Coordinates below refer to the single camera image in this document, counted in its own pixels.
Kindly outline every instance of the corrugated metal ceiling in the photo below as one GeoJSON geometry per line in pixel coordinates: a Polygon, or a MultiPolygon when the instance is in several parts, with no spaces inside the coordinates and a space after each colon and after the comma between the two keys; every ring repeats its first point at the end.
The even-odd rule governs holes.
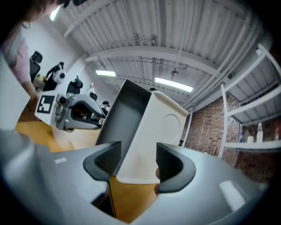
{"type": "Polygon", "coordinates": [[[173,99],[185,106],[190,104],[184,104],[184,99],[196,104],[221,82],[227,83],[231,72],[237,74],[265,33],[258,17],[233,0],[188,0],[187,5],[185,0],[107,0],[104,2],[109,4],[97,7],[96,11],[93,8],[89,17],[81,22],[77,20],[90,7],[101,5],[100,2],[102,0],[89,0],[59,12],[67,27],[74,26],[70,35],[84,52],[97,56],[97,60],[90,63],[92,68],[114,70],[117,74],[114,89],[120,80],[129,78],[147,87],[165,89],[167,94],[173,92],[176,94],[173,99]],[[145,56],[116,56],[115,53],[99,57],[109,49],[119,51],[133,46],[151,46],[151,51],[153,47],[179,50],[185,10],[187,22],[182,51],[199,57],[211,65],[214,72],[219,69],[211,80],[214,72],[207,73],[200,66],[183,62],[177,66],[179,75],[173,77],[177,53],[168,58],[160,51],[154,52],[153,57],[149,51],[145,56]],[[183,83],[194,90],[187,93],[155,84],[155,77],[183,83]]]}

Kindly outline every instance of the person's arm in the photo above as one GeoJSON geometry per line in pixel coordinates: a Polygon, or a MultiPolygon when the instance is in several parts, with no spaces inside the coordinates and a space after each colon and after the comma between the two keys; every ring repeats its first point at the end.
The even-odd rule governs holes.
{"type": "Polygon", "coordinates": [[[11,70],[19,83],[30,96],[28,106],[35,111],[38,101],[38,94],[31,83],[28,46],[24,39],[17,55],[15,56],[15,60],[12,63],[11,70]]]}
{"type": "Polygon", "coordinates": [[[31,108],[33,112],[35,112],[37,102],[39,101],[39,95],[37,94],[33,84],[31,81],[22,83],[22,87],[25,89],[25,91],[29,94],[30,100],[27,103],[27,105],[31,108]]]}

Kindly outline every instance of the brick wall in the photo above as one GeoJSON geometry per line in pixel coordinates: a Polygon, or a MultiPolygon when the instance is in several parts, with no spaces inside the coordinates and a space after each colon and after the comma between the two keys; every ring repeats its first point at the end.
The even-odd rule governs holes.
{"type": "MultiPolygon", "coordinates": [[[[237,102],[227,97],[229,110],[237,108],[237,102]]],[[[194,149],[200,152],[208,152],[212,155],[218,155],[220,151],[221,138],[223,136],[223,98],[219,98],[212,104],[193,113],[191,127],[185,147],[194,149]]],[[[188,125],[189,116],[185,123],[185,131],[182,139],[184,139],[186,128],[188,125]]],[[[227,141],[236,142],[239,132],[239,123],[235,120],[228,126],[227,141]]],[[[225,153],[226,161],[231,163],[232,152],[225,153]]]]}
{"type": "MultiPolygon", "coordinates": [[[[237,102],[230,96],[227,97],[228,110],[237,108],[237,102]]],[[[212,155],[218,155],[220,151],[221,138],[223,135],[223,98],[219,98],[208,106],[193,113],[191,128],[185,147],[200,152],[208,152],[212,155]]],[[[251,133],[256,136],[256,125],[241,127],[236,120],[228,118],[227,141],[236,142],[239,138],[239,132],[245,132],[245,140],[251,133]]],[[[185,123],[185,129],[182,135],[184,140],[189,116],[185,123]]],[[[269,120],[263,123],[264,141],[274,139],[276,124],[281,124],[281,119],[269,120]]],[[[268,181],[274,174],[280,153],[250,153],[237,152],[234,159],[233,149],[224,149],[223,159],[229,164],[233,161],[233,166],[254,181],[268,181]]]]}

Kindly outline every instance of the white wall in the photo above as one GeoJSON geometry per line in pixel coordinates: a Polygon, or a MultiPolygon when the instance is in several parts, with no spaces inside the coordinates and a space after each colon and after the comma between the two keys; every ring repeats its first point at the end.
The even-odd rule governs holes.
{"type": "Polygon", "coordinates": [[[76,54],[65,38],[55,29],[49,18],[33,23],[33,27],[30,30],[23,29],[23,35],[29,46],[29,55],[31,56],[34,51],[38,51],[43,56],[40,64],[41,70],[39,71],[41,75],[45,76],[59,62],[65,63],[67,76],[65,82],[57,86],[56,90],[58,92],[65,94],[69,82],[78,76],[83,82],[81,94],[84,94],[89,88],[90,83],[94,82],[97,102],[99,104],[104,100],[108,100],[111,104],[114,102],[115,95],[99,78],[94,77],[93,71],[87,67],[84,60],[86,56],[80,57],[76,54]]]}

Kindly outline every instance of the wooden table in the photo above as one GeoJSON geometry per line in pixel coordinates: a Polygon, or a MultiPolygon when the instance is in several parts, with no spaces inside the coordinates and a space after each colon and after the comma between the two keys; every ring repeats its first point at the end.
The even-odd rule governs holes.
{"type": "MultiPolygon", "coordinates": [[[[73,133],[59,131],[43,122],[21,122],[16,130],[29,136],[36,144],[49,147],[51,152],[69,151],[94,146],[99,131],[75,130],[73,133]]],[[[156,200],[154,185],[122,184],[111,177],[110,186],[116,217],[130,223],[149,208],[156,200]]]]}

